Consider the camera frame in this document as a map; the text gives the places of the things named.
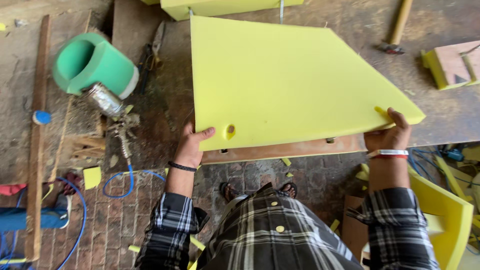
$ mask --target brick floor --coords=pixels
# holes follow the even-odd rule
[[[287,167],[281,160],[260,160],[230,164],[204,165],[195,174],[194,205],[206,210],[211,219],[198,235],[207,242],[220,222],[224,198],[219,193],[221,182],[228,181],[247,194],[267,182],[280,188],[295,182],[297,199],[310,207],[322,220],[331,224],[341,220],[345,194],[363,196],[365,182],[355,179],[363,153],[329,155],[290,159]],[[286,177],[290,172],[294,176]],[[135,175],[133,192],[123,199],[110,199],[99,188],[83,191],[87,203],[87,220],[80,243],[63,269],[131,269],[135,254],[129,245],[140,245],[149,215],[163,191],[164,184],[146,173]],[[120,195],[129,188],[127,175],[111,182],[108,191]],[[41,258],[36,269],[56,269],[76,241],[82,222],[82,204],[74,196],[70,224],[65,229],[43,230]],[[19,243],[23,243],[23,234]]]

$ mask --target spray gun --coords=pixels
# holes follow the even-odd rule
[[[136,113],[128,114],[125,110],[126,106],[122,104],[119,97],[113,94],[101,82],[96,82],[91,86],[82,89],[82,96],[86,98],[88,103],[99,109],[103,115],[111,118],[114,124],[107,128],[108,131],[113,131],[116,137],[120,139],[121,151],[127,164],[131,165],[132,153],[129,148],[128,137],[136,139],[132,133],[131,128],[140,124],[140,116]]]

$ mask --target wooden hammer handle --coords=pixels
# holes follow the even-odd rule
[[[413,0],[403,0],[402,7],[400,8],[400,14],[396,21],[395,30],[393,31],[392,40],[390,44],[398,45],[402,39],[403,30],[405,29],[405,24],[407,23],[408,14],[412,8]]]

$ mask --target black bracelet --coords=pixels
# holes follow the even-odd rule
[[[180,170],[184,170],[184,171],[189,171],[189,172],[196,172],[197,169],[196,168],[192,168],[192,167],[185,167],[185,166],[182,166],[180,164],[176,164],[172,161],[169,161],[168,164],[173,167],[173,168],[177,168],[177,169],[180,169]]]

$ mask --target hammer head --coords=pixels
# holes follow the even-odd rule
[[[379,48],[388,54],[404,54],[405,51],[397,44],[387,44],[383,42]]]

